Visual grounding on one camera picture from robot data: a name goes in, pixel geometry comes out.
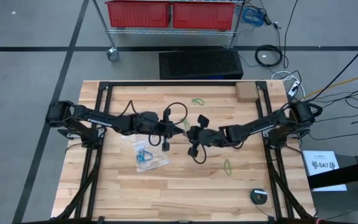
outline roll of tape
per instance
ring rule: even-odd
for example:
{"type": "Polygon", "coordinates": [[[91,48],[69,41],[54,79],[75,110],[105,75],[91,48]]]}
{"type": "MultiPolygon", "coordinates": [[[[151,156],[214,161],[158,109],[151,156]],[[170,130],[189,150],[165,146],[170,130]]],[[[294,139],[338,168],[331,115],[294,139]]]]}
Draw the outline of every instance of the roll of tape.
{"type": "Polygon", "coordinates": [[[256,205],[263,205],[267,201],[267,192],[262,189],[254,189],[250,194],[251,200],[256,205]]]}

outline caster wheel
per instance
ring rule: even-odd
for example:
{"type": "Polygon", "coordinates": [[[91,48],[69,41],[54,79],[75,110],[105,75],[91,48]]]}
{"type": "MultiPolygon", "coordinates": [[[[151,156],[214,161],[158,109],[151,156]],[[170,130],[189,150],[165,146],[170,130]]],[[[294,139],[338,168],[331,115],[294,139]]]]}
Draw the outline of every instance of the caster wheel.
{"type": "Polygon", "coordinates": [[[110,62],[115,62],[119,59],[119,53],[117,51],[117,49],[109,49],[106,52],[107,54],[107,58],[109,59],[110,62]]]}

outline wooden table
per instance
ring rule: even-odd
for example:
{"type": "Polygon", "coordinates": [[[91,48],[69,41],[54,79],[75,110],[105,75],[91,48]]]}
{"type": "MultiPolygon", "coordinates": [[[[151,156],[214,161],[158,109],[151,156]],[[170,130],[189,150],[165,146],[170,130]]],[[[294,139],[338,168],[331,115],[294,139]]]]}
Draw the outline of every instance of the wooden table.
{"type": "MultiPolygon", "coordinates": [[[[267,84],[272,108],[277,110],[287,102],[283,83],[269,80],[267,84]]],[[[85,81],[78,104],[93,109],[98,85],[98,81],[85,81]]],[[[160,119],[166,106],[175,101],[182,102],[188,107],[187,120],[190,125],[198,125],[197,117],[203,114],[210,119],[208,128],[211,129],[245,124],[258,118],[255,103],[237,102],[234,86],[115,86],[112,89],[109,113],[121,113],[129,100],[134,102],[138,112],[154,111],[160,119]],[[193,98],[202,98],[204,106],[192,103],[193,98]]],[[[184,109],[174,106],[170,119],[179,121],[183,115],[184,109]]],[[[78,142],[70,141],[69,145],[78,142]]],[[[108,129],[93,219],[105,216],[106,220],[267,220],[267,216],[249,198],[250,191],[256,188],[264,189],[268,196],[271,195],[261,134],[250,136],[240,150],[206,148],[208,158],[203,165],[196,164],[187,155],[190,143],[186,137],[174,136],[170,143],[171,148],[167,152],[169,164],[138,173],[133,142],[108,129]],[[223,169],[226,159],[232,167],[230,176],[223,169]]],[[[288,145],[299,149],[298,143],[292,139],[288,140],[288,145]]],[[[80,146],[67,151],[52,217],[63,211],[78,190],[85,151],[80,146]]],[[[197,159],[201,160],[202,156],[203,152],[200,151],[197,159]]],[[[313,215],[313,199],[300,154],[284,148],[282,157],[290,190],[313,215]]],[[[285,217],[285,202],[280,188],[278,189],[285,217]]],[[[83,214],[88,204],[87,198],[86,196],[83,214]]],[[[274,216],[271,197],[268,197],[266,204],[259,205],[259,208],[274,216]]]]}

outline small cardboard box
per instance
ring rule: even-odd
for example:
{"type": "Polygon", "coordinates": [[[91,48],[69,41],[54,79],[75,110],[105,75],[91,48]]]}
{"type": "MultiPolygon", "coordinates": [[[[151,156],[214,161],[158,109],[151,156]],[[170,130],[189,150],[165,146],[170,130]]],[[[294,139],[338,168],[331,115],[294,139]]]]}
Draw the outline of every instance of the small cardboard box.
{"type": "Polygon", "coordinates": [[[258,100],[258,93],[255,82],[237,82],[237,102],[253,103],[258,100]]]}

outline red storage bin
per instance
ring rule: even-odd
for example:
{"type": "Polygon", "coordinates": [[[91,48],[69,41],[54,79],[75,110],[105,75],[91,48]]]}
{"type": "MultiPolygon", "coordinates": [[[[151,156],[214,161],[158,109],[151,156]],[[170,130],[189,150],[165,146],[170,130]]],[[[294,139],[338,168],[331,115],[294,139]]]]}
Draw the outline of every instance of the red storage bin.
{"type": "Polygon", "coordinates": [[[230,30],[233,3],[173,3],[174,28],[230,30]]]}
{"type": "Polygon", "coordinates": [[[167,27],[167,2],[109,1],[106,2],[112,27],[167,27]]]}

